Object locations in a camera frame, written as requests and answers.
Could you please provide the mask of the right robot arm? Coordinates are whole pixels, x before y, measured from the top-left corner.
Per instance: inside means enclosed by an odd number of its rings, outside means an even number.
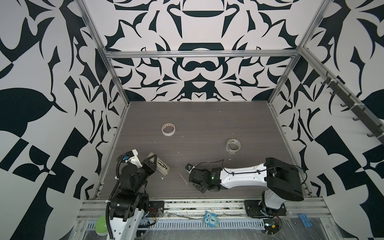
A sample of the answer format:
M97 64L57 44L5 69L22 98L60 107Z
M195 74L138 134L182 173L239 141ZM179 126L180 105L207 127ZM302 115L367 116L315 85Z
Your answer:
M198 169L198 165L186 165L189 182L201 193L236 187L266 187L267 190L262 193L262 200L258 204L264 215L276 213L286 201L304 200L300 169L276 158L266 158L264 164L237 169L221 166L208 170Z

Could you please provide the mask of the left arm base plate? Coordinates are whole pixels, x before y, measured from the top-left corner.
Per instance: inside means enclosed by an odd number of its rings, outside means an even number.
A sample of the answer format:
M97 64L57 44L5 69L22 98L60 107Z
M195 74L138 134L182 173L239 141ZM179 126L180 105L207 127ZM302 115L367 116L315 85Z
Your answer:
M147 217L156 218L163 213L164 207L164 201L150 201Z

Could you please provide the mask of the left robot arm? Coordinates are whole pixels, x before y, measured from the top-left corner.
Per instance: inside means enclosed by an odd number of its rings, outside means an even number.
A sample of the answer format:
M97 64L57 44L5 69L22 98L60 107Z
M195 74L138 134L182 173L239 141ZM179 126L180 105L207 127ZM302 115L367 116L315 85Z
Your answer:
M117 158L116 184L107 200L106 226L110 240L133 240L143 216L149 211L150 200L146 188L148 178L157 170L158 156L147 157L143 162L135 150Z

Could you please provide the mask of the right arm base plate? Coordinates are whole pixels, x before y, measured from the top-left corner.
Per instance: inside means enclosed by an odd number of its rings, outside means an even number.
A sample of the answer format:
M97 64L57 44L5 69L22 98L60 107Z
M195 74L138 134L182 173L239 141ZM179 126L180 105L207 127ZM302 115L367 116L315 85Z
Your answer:
M268 208L262 200L245 200L244 201L246 214L250 218L269 218L276 216L286 216L287 209L285 204L282 204L279 209Z

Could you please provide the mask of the white remote control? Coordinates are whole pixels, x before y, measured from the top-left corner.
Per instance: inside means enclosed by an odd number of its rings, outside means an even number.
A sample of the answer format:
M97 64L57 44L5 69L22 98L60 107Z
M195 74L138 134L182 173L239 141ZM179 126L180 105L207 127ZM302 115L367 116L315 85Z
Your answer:
M162 173L164 176L167 176L170 171L170 167L158 157L158 162L157 162L157 170Z

